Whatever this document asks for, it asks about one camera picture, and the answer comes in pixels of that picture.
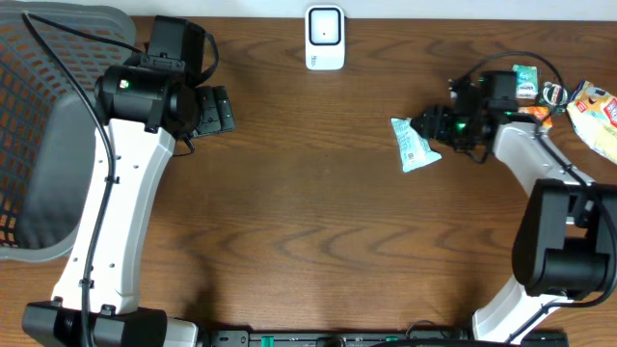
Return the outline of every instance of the wire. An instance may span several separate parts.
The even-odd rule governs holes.
[[[474,163],[476,164],[484,164],[486,163],[486,160],[489,158],[489,151],[486,150],[484,153],[482,153],[482,156],[478,157],[477,155],[475,155],[475,153],[466,150],[463,153],[465,153],[466,156],[468,156],[469,158],[471,158],[471,160],[473,160]]]
[[[85,345],[88,347],[91,347],[94,344],[93,344],[93,337],[90,332],[90,325],[88,322],[88,317],[89,317],[88,313],[90,312],[90,287],[92,284],[91,274],[92,274],[92,266],[93,266],[93,260],[94,260],[94,250],[96,249],[96,242],[98,241],[98,235],[100,234],[101,226],[103,223],[103,218],[105,217],[105,212],[107,210],[107,204],[109,202],[109,198],[112,192],[112,187],[114,186],[114,182],[115,182],[116,160],[114,159],[115,158],[114,151],[109,141],[109,137],[107,136],[107,133],[105,132],[105,129],[103,128],[103,125],[101,124],[100,120],[96,116],[94,107],[92,103],[90,102],[90,100],[88,99],[86,92],[84,92],[84,90],[81,88],[79,83],[75,80],[75,78],[68,71],[67,67],[65,67],[65,65],[58,58],[58,56],[54,53],[54,51],[47,45],[45,40],[42,38],[42,36],[39,34],[37,29],[32,24],[32,21],[30,20],[31,17],[38,21],[41,21],[41,19],[44,19],[44,18],[41,18],[35,14],[29,14],[28,12],[24,12],[21,17],[23,19],[24,24],[26,25],[26,28],[32,35],[32,37],[40,45],[40,48],[42,48],[42,50],[49,56],[49,58],[54,62],[54,64],[67,77],[68,82],[75,89],[75,91],[79,95],[79,98],[83,101],[84,105],[86,106],[86,109],[88,110],[88,113],[90,114],[94,122],[96,130],[100,134],[100,138],[103,143],[103,146],[105,147],[105,153],[107,155],[108,167],[107,167],[107,177],[105,179],[106,180],[105,190],[103,191],[103,197],[101,199],[100,207],[98,208],[98,214],[96,215],[96,222],[94,223],[93,236],[90,239],[90,246],[88,247],[88,253],[86,255],[86,260],[85,260],[85,265],[84,265],[84,277],[80,281],[81,288],[82,288],[81,327],[82,327],[82,332],[83,332],[83,336],[85,339]],[[52,22],[49,20],[44,19],[44,21],[41,21],[41,22],[59,28],[56,25],[50,24]]]
[[[182,154],[174,154],[174,157],[187,156],[187,155],[191,155],[191,154],[195,153],[195,146],[191,142],[191,139],[189,139],[188,137],[183,137],[182,141],[184,141],[184,144],[187,147],[189,147],[190,152],[182,153]]]
[[[416,327],[418,325],[426,325],[426,324],[430,324],[432,326],[437,326],[437,324],[435,324],[435,322],[430,321],[428,319],[422,319],[419,320],[417,322],[415,322],[414,324],[412,324],[411,327],[409,327],[409,329],[405,332],[405,338],[410,339],[410,336],[412,335],[412,332],[416,329]],[[440,334],[443,336],[443,338],[448,338],[442,331],[440,331]]]
[[[210,42],[210,45],[212,46],[214,63],[212,63],[209,68],[207,68],[204,72],[201,73],[200,80],[194,87],[197,87],[201,83],[205,82],[208,78],[210,78],[214,74],[216,67],[219,65],[219,48],[217,48],[216,46],[216,41],[214,40],[214,37],[212,36],[212,34],[205,33],[205,38],[208,40],[208,42]]]
[[[476,72],[479,68],[483,67],[484,65],[486,65],[487,63],[493,60],[504,58],[504,57],[512,57],[512,56],[531,57],[531,58],[535,58],[541,61],[542,63],[544,63],[555,75],[559,85],[561,86],[557,94],[557,100],[561,100],[561,98],[563,97],[563,93],[565,92],[565,84],[563,82],[563,79],[561,78],[561,74],[559,73],[557,68],[553,64],[551,64],[547,59],[533,52],[510,51],[510,52],[501,52],[501,53],[488,56],[482,61],[480,61],[480,63],[478,63],[475,67],[472,67],[471,70],[469,70],[465,75],[463,75],[463,77],[459,79],[459,81],[470,79],[470,76],[472,73]],[[536,124],[535,130],[534,130],[534,137],[540,143],[540,146],[542,146],[542,148],[546,152],[548,152],[549,155],[561,166],[562,170],[564,170],[567,174],[569,174],[572,178],[574,178],[578,182],[578,184],[580,185],[585,195],[588,198],[590,198],[594,202],[596,207],[600,210],[600,214],[606,221],[606,224],[607,224],[607,227],[610,233],[610,241],[613,247],[613,259],[614,259],[614,257],[617,256],[617,228],[615,227],[615,224],[613,223],[612,217],[610,216],[608,209],[606,208],[606,206],[604,205],[600,197],[598,197],[596,188],[594,187],[593,184],[590,187],[588,183],[585,182],[584,179],[582,179],[580,175],[578,175],[578,173],[575,172],[574,165],[572,163],[566,163],[544,141],[544,137],[548,135],[542,132],[542,124],[546,120],[550,119],[552,115],[554,115],[554,112],[557,109],[557,107],[559,107],[559,102],[557,102],[555,105],[551,105],[549,114],[543,117],[541,120],[534,119],[534,122]],[[617,286],[617,265],[613,266],[612,280],[610,282],[610,285],[604,291],[604,293],[600,295],[598,298],[585,302],[585,303],[549,303],[549,304],[546,304],[542,306],[542,308],[540,308],[527,322],[525,322],[525,324],[519,327],[513,334],[510,334],[508,339],[506,339],[506,343],[511,343],[520,334],[524,333],[527,329],[532,327],[538,319],[540,319],[545,314],[548,314],[551,308],[557,308],[557,307],[588,308],[588,307],[597,306],[603,303],[604,301],[606,301],[608,297],[610,297],[610,295],[615,290],[615,286]]]
[[[99,36],[96,36],[96,35],[82,33],[80,31],[77,31],[75,29],[69,28],[69,27],[64,26],[64,25],[62,25],[60,23],[56,23],[55,21],[51,21],[49,19],[43,18],[43,17],[41,17],[39,15],[36,15],[36,14],[33,14],[33,13],[29,13],[28,15],[30,16],[31,19],[34,19],[34,20],[39,21],[41,23],[47,24],[47,25],[52,26],[52,27],[54,27],[56,29],[60,29],[62,31],[66,31],[66,32],[71,33],[73,35],[76,35],[78,37],[82,37],[82,38],[89,39],[89,40],[95,40],[95,41],[99,41],[99,42],[103,42],[103,43],[109,43],[109,44],[113,44],[113,45],[118,46],[118,47],[130,49],[131,51],[133,51],[135,53],[142,53],[141,50],[133,47],[130,44],[126,44],[124,42],[120,42],[120,41],[117,41],[117,40],[105,39],[105,38],[102,38],[102,37],[99,37]]]

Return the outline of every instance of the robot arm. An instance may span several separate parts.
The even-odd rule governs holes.
[[[51,302],[29,304],[22,320],[40,344],[80,345],[80,317],[88,314],[96,345],[196,345],[196,324],[139,307],[139,283],[152,203],[175,142],[193,150],[190,139],[234,128],[225,88],[197,88],[213,72],[201,73],[205,39],[218,60],[201,27],[157,16],[148,53],[109,67],[96,82],[95,109],[116,155],[116,179],[94,252],[89,305],[82,307],[85,259],[108,175],[96,133],[93,176],[70,259]]]
[[[540,146],[535,139],[535,124],[529,122],[512,122],[502,125],[496,134],[493,152],[495,157],[503,162],[519,180],[528,196],[539,179],[556,179],[568,185],[578,185],[578,182]],[[545,133],[545,143],[562,160],[567,161],[565,156],[556,148]],[[593,179],[585,173],[578,173],[588,184]],[[571,220],[562,221],[565,226]],[[570,303],[564,295],[541,294],[530,296],[515,276],[503,286],[491,302],[479,309],[472,317],[473,337],[478,340],[504,342],[513,329],[521,327],[531,319],[542,306],[549,303]],[[520,344],[523,338],[531,332],[549,315],[545,314],[537,319],[523,333],[512,340],[512,343]]]
[[[569,164],[530,115],[518,113],[516,78],[514,72],[489,71],[482,74],[480,88],[470,80],[456,81],[451,89],[457,96],[454,109],[427,109],[412,120],[412,127],[424,138],[437,139],[472,158],[477,158],[475,147],[484,146],[482,159],[476,161],[494,154],[529,195],[512,252],[514,275],[474,313],[471,329],[476,340],[520,344],[558,309],[557,303],[567,305],[606,291],[615,254],[607,225],[586,195],[593,179]],[[564,170],[564,164],[579,179]],[[594,189],[609,211],[617,209],[615,187]],[[586,228],[585,237],[567,237],[567,224]]]

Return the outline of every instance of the yellow snack bag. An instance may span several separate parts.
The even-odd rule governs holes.
[[[567,110],[580,139],[617,164],[617,98],[583,81],[572,95]]]

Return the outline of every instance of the wooden table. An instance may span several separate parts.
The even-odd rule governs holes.
[[[134,18],[138,41],[152,18]],[[309,71],[301,19],[200,18],[221,63],[237,129],[196,141],[161,180],[142,265],[142,306],[256,330],[405,329],[416,320],[465,324],[511,275],[526,205],[515,177],[432,143],[443,159],[402,173],[390,118],[448,102],[446,80],[485,55],[531,50],[569,86],[617,93],[613,23],[347,21],[340,71]],[[491,67],[509,68],[503,61]],[[545,67],[539,66],[551,78]],[[600,182],[617,166],[567,119],[554,142]],[[0,341],[32,345],[28,302],[47,300],[65,259],[0,262]],[[572,346],[612,346],[617,299],[562,309],[543,327]]]

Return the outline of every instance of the white device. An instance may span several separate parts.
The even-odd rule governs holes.
[[[114,186],[94,253],[90,290],[90,312],[99,313],[111,305],[115,314],[138,310],[142,250],[156,188],[172,154],[175,139],[165,129],[152,134],[144,124],[130,120],[110,120],[105,126],[117,154]],[[94,232],[107,174],[105,147],[95,132],[96,150],[93,177],[82,213],[75,245],[67,267],[54,287],[52,300],[62,298],[62,306],[81,309],[81,287],[86,254]],[[198,326],[168,317],[163,347],[195,347]]]
[[[340,69],[345,64],[345,13],[335,5],[311,6],[305,14],[307,67]]]

